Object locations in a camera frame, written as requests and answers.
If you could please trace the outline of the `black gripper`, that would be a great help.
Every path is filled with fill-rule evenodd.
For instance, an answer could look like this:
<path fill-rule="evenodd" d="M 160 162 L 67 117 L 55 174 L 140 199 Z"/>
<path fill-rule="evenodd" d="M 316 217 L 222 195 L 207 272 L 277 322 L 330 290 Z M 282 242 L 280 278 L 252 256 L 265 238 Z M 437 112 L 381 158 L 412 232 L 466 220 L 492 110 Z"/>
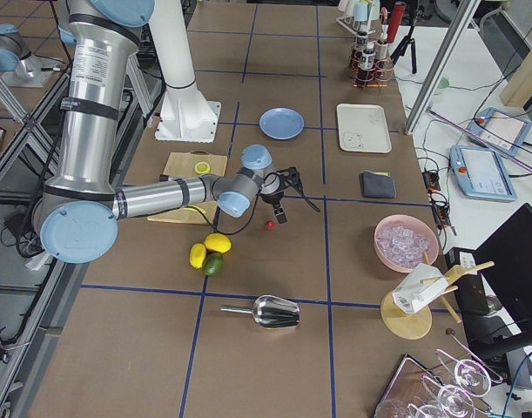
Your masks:
<path fill-rule="evenodd" d="M 300 191 L 300 173 L 296 167 L 269 172 L 264 178 L 264 184 L 260 190 L 260 197 L 265 203 L 273 207 L 275 218 L 279 224 L 287 222 L 285 209 L 280 203 L 287 188 L 293 188 L 296 192 Z"/>

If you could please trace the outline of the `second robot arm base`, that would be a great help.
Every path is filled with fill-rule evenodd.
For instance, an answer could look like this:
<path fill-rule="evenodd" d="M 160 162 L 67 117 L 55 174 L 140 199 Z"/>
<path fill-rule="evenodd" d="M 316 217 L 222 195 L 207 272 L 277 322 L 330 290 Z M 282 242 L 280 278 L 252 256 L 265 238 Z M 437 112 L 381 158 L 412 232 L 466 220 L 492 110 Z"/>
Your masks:
<path fill-rule="evenodd" d="M 42 88 L 66 63 L 34 54 L 13 24 L 0 24 L 0 77 L 9 87 Z"/>

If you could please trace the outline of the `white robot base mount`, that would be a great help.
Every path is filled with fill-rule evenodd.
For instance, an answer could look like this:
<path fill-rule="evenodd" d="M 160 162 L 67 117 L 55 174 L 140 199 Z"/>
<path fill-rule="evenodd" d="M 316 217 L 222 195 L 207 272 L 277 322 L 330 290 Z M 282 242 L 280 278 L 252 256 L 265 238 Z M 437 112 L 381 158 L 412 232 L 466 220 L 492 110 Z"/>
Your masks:
<path fill-rule="evenodd" d="M 206 100 L 197 86 L 181 2 L 156 1 L 149 26 L 165 81 L 156 139 L 213 142 L 221 103 Z"/>

